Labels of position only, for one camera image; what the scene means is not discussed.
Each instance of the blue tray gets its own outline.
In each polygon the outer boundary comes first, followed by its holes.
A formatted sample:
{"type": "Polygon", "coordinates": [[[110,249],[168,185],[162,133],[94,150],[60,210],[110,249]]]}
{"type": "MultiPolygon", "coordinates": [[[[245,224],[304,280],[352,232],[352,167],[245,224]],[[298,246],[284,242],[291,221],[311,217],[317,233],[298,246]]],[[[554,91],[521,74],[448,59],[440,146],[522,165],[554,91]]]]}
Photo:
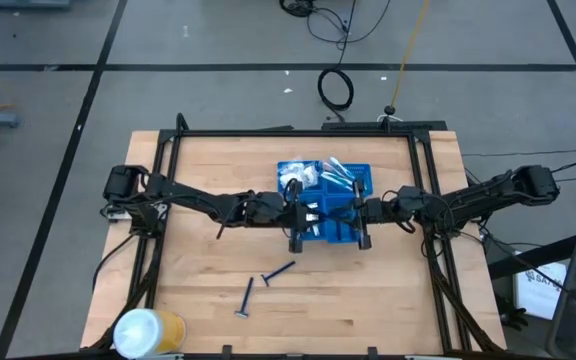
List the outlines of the blue tray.
{"type": "MultiPolygon", "coordinates": [[[[323,194],[303,193],[301,196],[299,196],[299,202],[303,204],[317,203],[318,206],[315,208],[316,210],[323,213],[328,212],[323,194]]],[[[328,239],[328,229],[326,223],[317,224],[317,229],[319,230],[319,235],[315,236],[313,229],[310,228],[308,231],[300,233],[301,239],[304,241],[328,239]]]]}
{"type": "MultiPolygon", "coordinates": [[[[325,204],[329,215],[335,208],[343,208],[352,204],[354,197],[350,196],[330,196],[325,198],[325,204]]],[[[357,215],[357,211],[352,209],[338,210],[335,217],[352,220],[357,215]]],[[[351,243],[359,241],[359,232],[354,230],[350,225],[338,221],[326,221],[326,230],[328,233],[328,242],[335,244],[351,243]]]]}
{"type": "MultiPolygon", "coordinates": [[[[364,197],[372,195],[372,173],[370,172],[370,165],[368,164],[344,164],[342,163],[351,174],[355,176],[356,179],[362,179],[364,181],[364,197]]],[[[326,184],[326,194],[327,195],[352,195],[352,190],[348,190],[343,186],[339,186],[332,181],[326,179],[323,183],[326,184]]]]}
{"type": "MultiPolygon", "coordinates": [[[[279,169],[291,163],[291,161],[281,161],[277,163],[277,172],[279,169]]],[[[319,173],[323,172],[321,162],[315,160],[302,161],[305,165],[315,164],[315,169],[319,173]]],[[[368,164],[347,164],[342,163],[342,165],[350,171],[355,178],[362,179],[364,181],[364,197],[368,197],[373,194],[372,188],[372,172],[370,170],[370,165],[368,164]]],[[[277,176],[277,191],[283,192],[284,187],[281,186],[279,182],[279,176],[277,176]]],[[[304,189],[305,192],[321,192],[324,195],[352,195],[352,190],[348,190],[345,187],[339,186],[331,181],[328,181],[322,177],[319,177],[317,185],[311,186],[304,189]]]]}
{"type": "MultiPolygon", "coordinates": [[[[289,161],[282,161],[277,164],[277,170],[290,163],[289,161]]],[[[319,173],[323,171],[321,162],[314,160],[303,161],[304,164],[315,164],[319,173]]],[[[368,164],[346,164],[342,163],[348,171],[350,171],[356,178],[361,178],[364,181],[364,196],[368,197],[373,193],[372,173],[370,165],[368,164]]],[[[334,208],[350,205],[354,199],[353,192],[342,186],[339,186],[331,181],[319,177],[317,185],[304,189],[303,193],[299,196],[301,203],[316,202],[319,204],[317,210],[328,213],[334,208]]],[[[277,190],[283,193],[284,187],[279,183],[277,178],[277,190]]],[[[356,211],[348,209],[335,213],[335,216],[344,219],[352,220],[356,216],[356,211]]],[[[319,235],[315,236],[312,231],[303,232],[300,234],[301,239],[304,241],[310,240],[327,240],[329,243],[352,243],[359,240],[359,232],[352,229],[348,224],[339,223],[333,220],[328,220],[319,225],[319,235]]]]}

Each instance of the white plastic item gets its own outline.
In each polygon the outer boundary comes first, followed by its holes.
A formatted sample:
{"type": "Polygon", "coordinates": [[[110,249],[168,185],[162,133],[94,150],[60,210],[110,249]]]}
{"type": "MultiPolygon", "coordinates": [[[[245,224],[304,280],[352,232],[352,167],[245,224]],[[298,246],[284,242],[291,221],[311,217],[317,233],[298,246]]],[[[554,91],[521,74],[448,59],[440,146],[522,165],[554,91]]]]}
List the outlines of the white plastic item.
{"type": "Polygon", "coordinates": [[[113,332],[117,352],[127,359],[178,349],[186,335],[183,319],[172,312],[133,309],[119,319],[113,332]]]}
{"type": "MultiPolygon", "coordinates": [[[[566,265],[551,263],[538,267],[560,285],[566,279],[566,265]]],[[[515,307],[526,309],[526,314],[552,320],[561,290],[533,270],[514,275],[515,307]]]]}

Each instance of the black bracket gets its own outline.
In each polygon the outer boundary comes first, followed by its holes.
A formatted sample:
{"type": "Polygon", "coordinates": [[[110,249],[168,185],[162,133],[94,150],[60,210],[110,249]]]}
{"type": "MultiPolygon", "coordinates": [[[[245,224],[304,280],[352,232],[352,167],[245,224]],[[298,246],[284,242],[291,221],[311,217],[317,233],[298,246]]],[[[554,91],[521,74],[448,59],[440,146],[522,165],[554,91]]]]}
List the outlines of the black bracket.
{"type": "Polygon", "coordinates": [[[221,348],[221,360],[230,360],[232,358],[232,345],[224,345],[221,348]]]}
{"type": "Polygon", "coordinates": [[[390,119],[388,117],[381,119],[381,128],[386,134],[390,134],[390,119]]]}
{"type": "Polygon", "coordinates": [[[421,141],[423,144],[430,144],[430,132],[429,131],[420,131],[420,130],[415,130],[412,132],[412,136],[421,141]]]}
{"type": "Polygon", "coordinates": [[[184,130],[190,130],[188,127],[188,123],[186,122],[186,118],[182,113],[177,113],[177,136],[182,136],[184,130]]]}
{"type": "Polygon", "coordinates": [[[379,353],[377,352],[377,347],[368,347],[368,360],[379,360],[379,353]]]}

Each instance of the wooden tabletop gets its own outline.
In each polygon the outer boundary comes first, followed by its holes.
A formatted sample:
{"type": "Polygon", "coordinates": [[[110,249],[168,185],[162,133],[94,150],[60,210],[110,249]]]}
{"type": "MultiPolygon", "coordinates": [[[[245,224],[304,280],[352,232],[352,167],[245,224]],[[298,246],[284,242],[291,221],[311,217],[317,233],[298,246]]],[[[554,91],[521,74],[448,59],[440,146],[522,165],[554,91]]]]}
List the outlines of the wooden tabletop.
{"type": "MultiPolygon", "coordinates": [[[[150,168],[157,135],[133,133],[126,164],[150,168]]],[[[432,132],[431,138],[442,192],[466,187],[455,133],[432,132]]],[[[425,164],[421,146],[419,154],[425,164]]],[[[329,156],[369,163],[374,196],[414,184],[406,139],[383,137],[183,138],[175,180],[214,194],[276,191],[277,162],[329,156]]],[[[425,168],[424,179],[428,187],[425,168]]],[[[104,253],[128,229],[127,221],[110,225],[104,253]]],[[[303,253],[291,254],[279,229],[226,229],[216,240],[218,229],[204,214],[171,209],[155,308],[186,320],[180,351],[219,353],[230,344],[235,353],[364,354],[368,346],[380,354],[441,353],[428,263],[420,253],[421,231],[407,234],[395,224],[371,225],[371,250],[314,241],[304,244],[303,253]],[[263,286],[260,274],[291,260],[297,264],[270,287],[263,286]],[[251,276],[250,317],[242,319],[234,311],[251,276]]],[[[474,225],[464,231],[478,235],[474,225]]],[[[481,245],[460,237],[452,246],[464,304],[493,341],[505,347],[481,245]]],[[[99,274],[82,346],[96,341],[126,302],[135,250],[136,241],[99,274]]],[[[458,348],[454,313],[446,304],[453,347],[458,348]]]]}

